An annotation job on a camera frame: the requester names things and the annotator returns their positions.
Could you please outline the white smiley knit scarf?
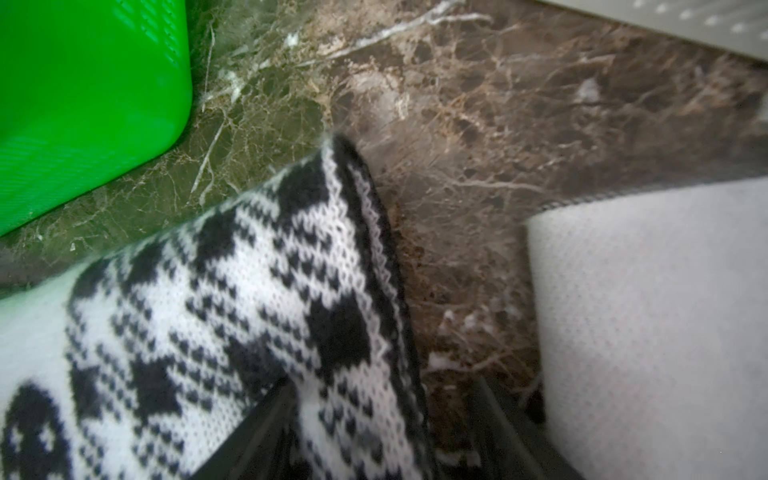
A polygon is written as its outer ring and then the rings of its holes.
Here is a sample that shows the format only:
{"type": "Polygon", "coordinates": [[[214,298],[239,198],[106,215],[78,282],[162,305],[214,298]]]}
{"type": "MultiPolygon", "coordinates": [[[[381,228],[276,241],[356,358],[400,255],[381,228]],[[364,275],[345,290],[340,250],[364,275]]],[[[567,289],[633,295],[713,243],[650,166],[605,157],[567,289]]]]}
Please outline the white smiley knit scarf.
{"type": "Polygon", "coordinates": [[[390,224],[340,134],[2,300],[1,475],[224,476],[278,383],[291,477],[439,477],[390,224]]]}

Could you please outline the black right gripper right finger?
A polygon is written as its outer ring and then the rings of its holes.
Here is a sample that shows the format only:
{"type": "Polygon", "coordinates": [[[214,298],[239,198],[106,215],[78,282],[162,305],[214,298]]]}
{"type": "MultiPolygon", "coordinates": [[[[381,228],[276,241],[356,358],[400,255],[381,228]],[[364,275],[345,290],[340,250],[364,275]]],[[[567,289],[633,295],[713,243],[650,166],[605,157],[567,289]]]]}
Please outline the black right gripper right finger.
{"type": "Polygon", "coordinates": [[[583,479],[497,381],[475,380],[467,409],[483,479],[583,479]]]}

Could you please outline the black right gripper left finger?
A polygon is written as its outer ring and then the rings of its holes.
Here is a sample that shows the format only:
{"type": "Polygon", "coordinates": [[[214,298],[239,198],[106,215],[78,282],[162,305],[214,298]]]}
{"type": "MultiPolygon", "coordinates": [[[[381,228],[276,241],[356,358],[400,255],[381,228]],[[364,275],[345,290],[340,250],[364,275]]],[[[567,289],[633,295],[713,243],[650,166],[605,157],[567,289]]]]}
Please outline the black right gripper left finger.
{"type": "Polygon", "coordinates": [[[191,479],[283,479],[295,403],[293,384],[276,382],[191,479]]]}

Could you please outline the black white checkered scarf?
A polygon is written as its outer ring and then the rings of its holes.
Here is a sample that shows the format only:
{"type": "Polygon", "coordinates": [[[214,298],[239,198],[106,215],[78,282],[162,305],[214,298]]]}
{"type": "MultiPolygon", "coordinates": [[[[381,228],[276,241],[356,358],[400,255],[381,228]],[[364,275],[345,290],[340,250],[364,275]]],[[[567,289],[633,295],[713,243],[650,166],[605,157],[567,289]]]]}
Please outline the black white checkered scarf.
{"type": "Polygon", "coordinates": [[[552,443],[587,479],[767,475],[767,181],[531,218],[552,443]]]}

